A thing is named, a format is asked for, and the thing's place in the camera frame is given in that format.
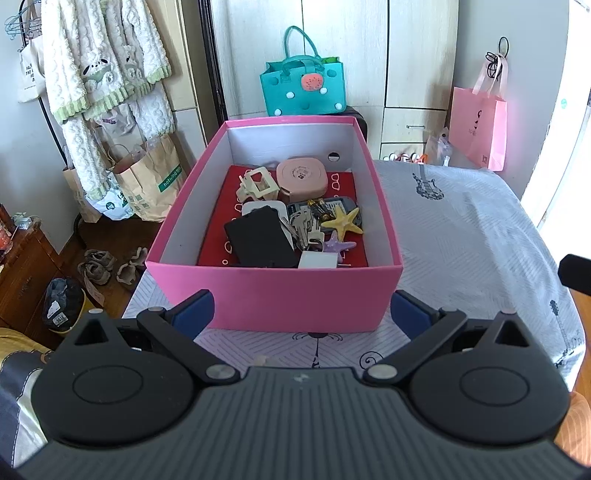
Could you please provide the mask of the purple starfish clip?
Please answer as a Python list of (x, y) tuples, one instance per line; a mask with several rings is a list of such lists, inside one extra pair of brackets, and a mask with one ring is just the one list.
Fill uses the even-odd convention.
[(338, 255), (338, 262), (342, 263), (342, 261), (344, 261), (344, 253), (353, 248), (356, 248), (355, 241), (339, 240), (338, 232), (332, 230), (331, 236), (329, 236), (329, 239), (325, 241), (324, 246), (322, 246), (322, 251), (325, 253), (335, 253)]

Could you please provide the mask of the black power adapter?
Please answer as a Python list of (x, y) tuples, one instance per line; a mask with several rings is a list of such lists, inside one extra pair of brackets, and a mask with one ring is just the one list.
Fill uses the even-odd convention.
[(283, 232), (283, 223), (276, 209), (263, 206), (223, 227), (240, 266), (297, 267), (297, 254)]

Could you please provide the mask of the yellow starfish clip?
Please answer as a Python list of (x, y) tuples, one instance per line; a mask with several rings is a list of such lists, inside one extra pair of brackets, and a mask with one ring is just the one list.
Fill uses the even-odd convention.
[(359, 207), (353, 208), (352, 211), (346, 213), (341, 207), (337, 206), (335, 207), (335, 218), (322, 222), (321, 227), (335, 230), (339, 242), (345, 241), (346, 233), (348, 232), (363, 235), (363, 229), (355, 224), (356, 217), (358, 217), (359, 213)]

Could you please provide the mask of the white charger with label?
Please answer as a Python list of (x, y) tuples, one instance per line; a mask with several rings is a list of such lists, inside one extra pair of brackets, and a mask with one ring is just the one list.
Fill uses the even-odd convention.
[(301, 253), (298, 269), (335, 269), (346, 268), (349, 264), (339, 260), (339, 253), (304, 251)]

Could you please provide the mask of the white pocket wifi device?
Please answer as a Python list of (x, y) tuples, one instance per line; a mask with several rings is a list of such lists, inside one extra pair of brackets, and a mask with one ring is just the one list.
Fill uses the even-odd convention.
[(242, 204), (242, 216), (248, 215), (252, 213), (252, 211), (257, 209), (262, 209), (264, 207), (270, 207), (273, 210), (276, 210), (277, 215), (281, 218), (287, 218), (287, 205), (281, 202), (280, 200), (257, 200), (257, 201), (249, 201)]

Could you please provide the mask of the pink cardboard box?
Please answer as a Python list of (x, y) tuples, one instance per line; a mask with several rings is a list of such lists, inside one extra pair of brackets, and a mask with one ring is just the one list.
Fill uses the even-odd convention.
[[(200, 266), (197, 258), (231, 165), (311, 156), (349, 170), (363, 219), (366, 267), (260, 269)], [(260, 117), (225, 122), (186, 178), (149, 251), (147, 271), (177, 304), (211, 291), (211, 327), (265, 332), (375, 330), (403, 273), (396, 229), (358, 122), (351, 116)]]

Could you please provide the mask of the small battery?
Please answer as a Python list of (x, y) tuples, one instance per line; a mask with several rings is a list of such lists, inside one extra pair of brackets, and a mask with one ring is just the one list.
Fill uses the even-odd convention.
[(325, 203), (322, 198), (308, 200), (307, 204), (308, 208), (311, 210), (312, 216), (314, 216), (318, 222), (322, 223), (335, 220), (334, 212), (332, 212), (332, 209), (329, 208), (328, 204)]

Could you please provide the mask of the beige hair claw clip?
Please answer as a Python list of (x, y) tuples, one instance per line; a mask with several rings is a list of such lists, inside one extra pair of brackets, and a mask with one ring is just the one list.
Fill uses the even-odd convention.
[(239, 203), (246, 201), (273, 201), (279, 197), (280, 187), (266, 167), (246, 171), (239, 176), (239, 187), (236, 199)]

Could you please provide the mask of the pink square compact case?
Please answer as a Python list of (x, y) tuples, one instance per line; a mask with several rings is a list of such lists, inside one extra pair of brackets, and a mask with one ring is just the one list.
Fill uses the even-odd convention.
[(321, 198), (328, 191), (325, 166), (314, 157), (290, 158), (276, 167), (276, 183), (280, 199), (296, 203)]

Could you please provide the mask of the keys with red fob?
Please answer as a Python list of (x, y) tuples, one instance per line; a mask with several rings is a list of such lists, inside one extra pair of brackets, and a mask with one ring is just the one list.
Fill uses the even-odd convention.
[(325, 233), (321, 228), (305, 228), (303, 233), (304, 251), (324, 251)]

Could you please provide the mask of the grey sneakers pair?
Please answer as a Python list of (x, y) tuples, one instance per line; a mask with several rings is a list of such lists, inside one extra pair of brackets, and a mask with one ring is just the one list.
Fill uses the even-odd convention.
[(106, 285), (113, 271), (116, 258), (108, 251), (89, 249), (84, 253), (84, 260), (77, 266), (83, 279), (94, 285)]

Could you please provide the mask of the cluttered wooden nightstand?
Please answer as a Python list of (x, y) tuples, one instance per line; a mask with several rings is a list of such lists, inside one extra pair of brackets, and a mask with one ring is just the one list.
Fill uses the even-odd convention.
[(16, 229), (13, 246), (1, 265), (1, 326), (16, 330), (44, 347), (61, 337), (43, 324), (44, 298), (50, 282), (62, 274), (63, 261), (49, 243), (41, 222)]

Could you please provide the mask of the colourful drink bottle pack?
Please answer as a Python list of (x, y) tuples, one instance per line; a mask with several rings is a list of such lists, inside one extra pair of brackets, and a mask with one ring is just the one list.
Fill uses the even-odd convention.
[(408, 152), (400, 152), (400, 153), (392, 153), (389, 156), (391, 161), (399, 161), (404, 163), (413, 163), (413, 164), (428, 164), (429, 156), (425, 153), (419, 154), (416, 151), (411, 153)]

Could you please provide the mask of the pink paper gift bag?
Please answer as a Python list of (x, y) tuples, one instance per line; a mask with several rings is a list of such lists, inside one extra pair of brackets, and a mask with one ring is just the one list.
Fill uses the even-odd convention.
[(495, 73), (489, 76), (487, 59), (472, 88), (455, 87), (449, 141), (474, 165), (494, 172), (504, 169), (508, 132), (508, 103), (505, 99), (508, 63), (493, 54)]

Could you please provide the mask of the teal felt tote bag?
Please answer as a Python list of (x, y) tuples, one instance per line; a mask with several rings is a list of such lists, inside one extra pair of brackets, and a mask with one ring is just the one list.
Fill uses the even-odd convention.
[[(300, 33), (311, 55), (291, 55), (288, 40)], [(341, 114), (346, 110), (344, 65), (339, 57), (322, 57), (315, 43), (300, 27), (291, 25), (283, 35), (284, 58), (267, 62), (259, 75), (270, 116)]]

